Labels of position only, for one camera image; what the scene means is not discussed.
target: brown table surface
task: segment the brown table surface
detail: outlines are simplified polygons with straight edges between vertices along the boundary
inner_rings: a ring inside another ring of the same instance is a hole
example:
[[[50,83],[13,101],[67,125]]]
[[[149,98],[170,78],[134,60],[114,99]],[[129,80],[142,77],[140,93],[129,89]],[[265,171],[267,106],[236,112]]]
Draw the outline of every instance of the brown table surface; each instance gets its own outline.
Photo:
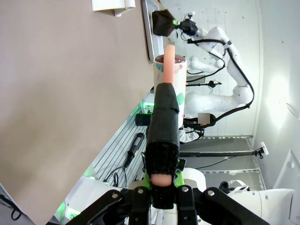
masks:
[[[140,0],[0,0],[0,183],[45,224],[152,86]]]

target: bolt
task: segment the bolt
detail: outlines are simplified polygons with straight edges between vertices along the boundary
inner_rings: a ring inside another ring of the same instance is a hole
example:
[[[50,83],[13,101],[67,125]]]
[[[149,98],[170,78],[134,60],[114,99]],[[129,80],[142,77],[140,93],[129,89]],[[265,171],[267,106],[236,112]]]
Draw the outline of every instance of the bolt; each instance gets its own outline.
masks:
[[[209,196],[214,196],[215,193],[214,193],[213,191],[208,191],[208,195],[209,195]]]
[[[187,188],[187,187],[183,187],[183,188],[182,188],[182,191],[183,191],[183,192],[187,192],[187,191],[188,191],[188,188]]]

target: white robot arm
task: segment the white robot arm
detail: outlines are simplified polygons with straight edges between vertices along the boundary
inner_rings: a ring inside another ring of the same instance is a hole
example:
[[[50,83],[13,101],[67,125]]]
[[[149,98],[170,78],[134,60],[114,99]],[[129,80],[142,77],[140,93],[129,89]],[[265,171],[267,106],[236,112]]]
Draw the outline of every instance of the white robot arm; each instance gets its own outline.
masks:
[[[234,87],[231,96],[202,95],[197,91],[187,91],[185,113],[197,115],[197,113],[207,111],[227,112],[237,108],[241,104],[249,104],[254,97],[254,93],[251,89],[250,83],[248,83],[243,74],[240,72],[241,70],[245,73],[245,68],[242,64],[240,54],[236,47],[231,43],[225,32],[219,27],[214,27],[209,32],[199,29],[193,38],[195,41],[213,39],[225,43],[223,47],[226,50],[229,49],[232,53],[232,59],[229,59],[226,64],[227,71],[229,75],[236,81],[237,85]],[[216,60],[214,65],[204,64],[195,56],[193,56],[191,57],[189,68],[198,69],[203,72],[214,73],[224,66],[222,54],[215,49],[217,44],[218,43],[216,42],[202,42],[197,44],[202,49],[210,53],[210,55]]]

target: wall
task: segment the wall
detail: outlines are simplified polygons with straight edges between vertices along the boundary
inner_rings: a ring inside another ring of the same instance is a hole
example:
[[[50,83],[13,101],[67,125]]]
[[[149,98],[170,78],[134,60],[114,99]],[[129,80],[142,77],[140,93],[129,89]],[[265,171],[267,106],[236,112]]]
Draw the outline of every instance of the wall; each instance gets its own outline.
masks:
[[[300,160],[299,60],[300,1],[261,0],[264,75],[261,112],[254,147],[264,141],[270,154],[260,160],[267,189],[273,188],[291,149]],[[294,109],[294,116],[286,103]],[[286,183],[284,187],[292,188]]]
[[[252,135],[255,128],[256,112],[258,110],[260,85],[260,31],[259,14],[255,0],[161,0],[177,20],[183,20],[184,15],[195,11],[194,21],[198,27],[209,30],[219,26],[227,33],[238,48],[245,66],[248,79],[255,89],[255,101],[248,110],[236,112],[220,120],[215,126],[206,129],[205,135]],[[195,45],[188,45],[180,38],[175,43],[176,53],[186,56],[197,56],[202,62],[209,63],[209,55]],[[213,89],[215,95],[232,95],[235,81],[224,69],[208,78],[222,83]],[[208,94],[207,87],[196,87],[203,94]]]

